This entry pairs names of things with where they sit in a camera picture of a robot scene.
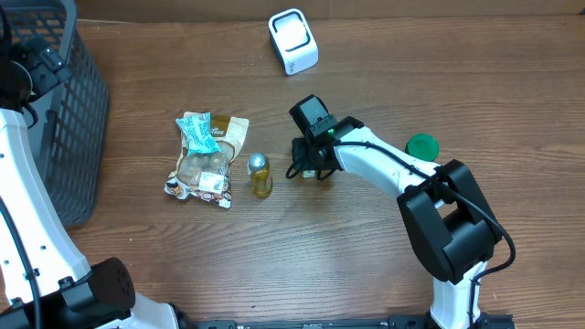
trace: green bottle cap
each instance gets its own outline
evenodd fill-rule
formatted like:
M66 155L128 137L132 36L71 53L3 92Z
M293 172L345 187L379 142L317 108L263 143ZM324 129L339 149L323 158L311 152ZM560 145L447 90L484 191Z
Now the green bottle cap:
M439 143L427 133L419 133L406 144L405 152L423 161L434 161L439 155Z

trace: white box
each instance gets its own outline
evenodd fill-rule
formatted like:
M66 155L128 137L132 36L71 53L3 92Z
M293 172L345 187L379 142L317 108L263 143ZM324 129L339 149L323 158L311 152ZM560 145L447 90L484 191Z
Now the white box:
M319 50L313 33L296 8L285 10L268 21L271 41L288 75L309 69L319 60Z

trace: wooden table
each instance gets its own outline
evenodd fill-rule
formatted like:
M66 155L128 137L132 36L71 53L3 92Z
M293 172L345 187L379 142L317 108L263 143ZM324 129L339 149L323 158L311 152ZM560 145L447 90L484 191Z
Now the wooden table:
M194 320L426 312L431 276L393 199L347 173L284 178L300 136L288 110L314 93L397 147L430 133L438 162L469 165L517 247L516 263L484 280L482 310L512 313L518 328L581 328L583 16L311 24L319 63L289 78L266 22L80 28L112 93L99 204L70 231L89 262L120 258L139 292ZM250 119L231 210L163 192L183 111ZM274 173L267 199L246 175L258 151ZM507 252L500 243L491 264Z

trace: plastic basket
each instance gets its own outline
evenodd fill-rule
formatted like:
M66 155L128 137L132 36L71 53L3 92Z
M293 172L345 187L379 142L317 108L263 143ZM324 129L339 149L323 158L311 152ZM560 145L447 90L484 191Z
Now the plastic basket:
M77 32L73 0L0 0L0 4L8 15L14 42L43 37L58 49L73 73L32 104L38 123L28 137L61 222L65 226L83 224L96 204L110 109L108 89Z

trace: wall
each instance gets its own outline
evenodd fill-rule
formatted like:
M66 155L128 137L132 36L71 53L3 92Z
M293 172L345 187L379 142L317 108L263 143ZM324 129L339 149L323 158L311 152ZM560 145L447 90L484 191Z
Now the wall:
M583 0L76 0L80 18L125 22L268 20L290 7L310 19L576 15Z

